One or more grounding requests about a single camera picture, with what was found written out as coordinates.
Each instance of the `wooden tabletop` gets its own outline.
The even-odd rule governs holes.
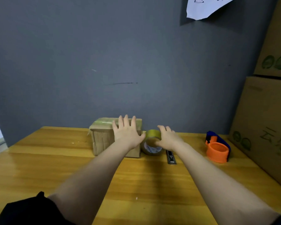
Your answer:
[[[48,196],[92,153],[88,129],[43,127],[0,153],[0,212],[13,201]],[[206,155],[205,134],[181,133]],[[281,186],[231,142],[231,159],[216,164],[281,212]],[[125,158],[114,175],[93,224],[216,224],[181,160],[168,165],[165,154]]]

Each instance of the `person's left hand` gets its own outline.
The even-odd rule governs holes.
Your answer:
[[[127,144],[129,150],[135,148],[146,137],[145,133],[143,133],[141,136],[138,135],[136,131],[135,119],[136,117],[133,116],[130,125],[128,120],[128,115],[126,115],[124,119],[122,118],[122,116],[120,116],[119,128],[116,126],[115,121],[112,122],[115,142],[123,142],[123,144]]]

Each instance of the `large cardboard box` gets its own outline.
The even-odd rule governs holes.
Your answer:
[[[112,129],[112,122],[116,121],[118,126],[118,118],[113,117],[102,117],[94,121],[94,123],[89,127],[89,134],[92,137],[93,142],[93,153],[94,155],[99,155],[105,149],[109,147],[114,142],[114,134]],[[139,135],[142,134],[142,119],[136,119],[136,131]],[[141,146],[138,145],[131,149],[126,157],[139,158],[141,155]]]
[[[281,77],[281,0],[277,2],[254,74]]]
[[[247,77],[229,140],[281,184],[281,80]]]

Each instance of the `person's right hand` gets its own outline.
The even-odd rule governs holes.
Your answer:
[[[175,151],[177,145],[183,143],[180,136],[176,134],[170,127],[164,127],[163,125],[157,126],[161,132],[161,141],[156,141],[155,144],[169,151]]]

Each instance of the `stacked cardboard boxes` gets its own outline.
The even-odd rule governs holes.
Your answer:
[[[254,75],[246,79],[229,139],[281,184],[281,0]]]

